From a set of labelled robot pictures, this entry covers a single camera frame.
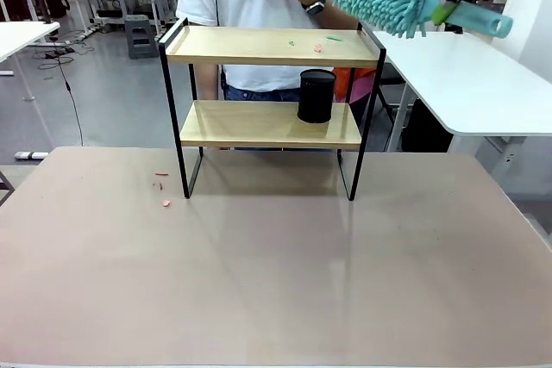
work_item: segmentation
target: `black cylinder container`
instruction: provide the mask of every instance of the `black cylinder container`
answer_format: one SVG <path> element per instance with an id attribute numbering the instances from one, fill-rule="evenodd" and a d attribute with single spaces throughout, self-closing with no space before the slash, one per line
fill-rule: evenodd
<path id="1" fill-rule="evenodd" d="M 298 118 L 311 124 L 331 120 L 336 75 L 323 69 L 309 69 L 301 73 Z"/>

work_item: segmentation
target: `man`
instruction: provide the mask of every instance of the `man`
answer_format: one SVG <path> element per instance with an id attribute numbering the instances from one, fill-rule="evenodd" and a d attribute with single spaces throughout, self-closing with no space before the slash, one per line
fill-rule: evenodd
<path id="1" fill-rule="evenodd" d="M 355 29 L 357 20 L 334 6 L 332 0 L 179 0 L 178 17 L 204 26 L 238 28 Z M 225 65 L 228 100 L 298 101 L 296 66 Z M 219 69 L 195 65 L 203 99 L 218 99 Z"/>

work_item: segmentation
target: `brown table surface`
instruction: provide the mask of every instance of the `brown table surface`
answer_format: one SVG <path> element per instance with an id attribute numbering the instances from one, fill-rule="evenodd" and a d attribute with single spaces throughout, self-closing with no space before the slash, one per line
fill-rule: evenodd
<path id="1" fill-rule="evenodd" d="M 186 201 L 174 151 L 61 148 L 0 209 L 0 360 L 547 364 L 551 271 L 468 157 L 370 153 L 349 203 L 335 155 L 207 152 Z"/>

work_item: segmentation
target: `wall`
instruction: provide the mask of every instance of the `wall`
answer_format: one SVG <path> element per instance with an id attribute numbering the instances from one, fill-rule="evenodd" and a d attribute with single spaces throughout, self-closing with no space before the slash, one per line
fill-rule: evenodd
<path id="1" fill-rule="evenodd" d="M 505 14 L 515 19 L 514 28 L 493 45 L 552 83 L 552 0 L 508 0 Z M 552 198 L 552 139 L 528 139 L 501 184 L 514 197 Z"/>

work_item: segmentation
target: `white t-shirt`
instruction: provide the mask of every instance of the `white t-shirt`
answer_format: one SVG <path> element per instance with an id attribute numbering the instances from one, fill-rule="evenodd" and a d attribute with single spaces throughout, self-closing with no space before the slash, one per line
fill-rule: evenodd
<path id="1" fill-rule="evenodd" d="M 178 17 L 204 26 L 238 28 L 318 28 L 297 0 L 179 0 Z M 265 92 L 298 88 L 297 66 L 225 65 L 229 85 Z"/>

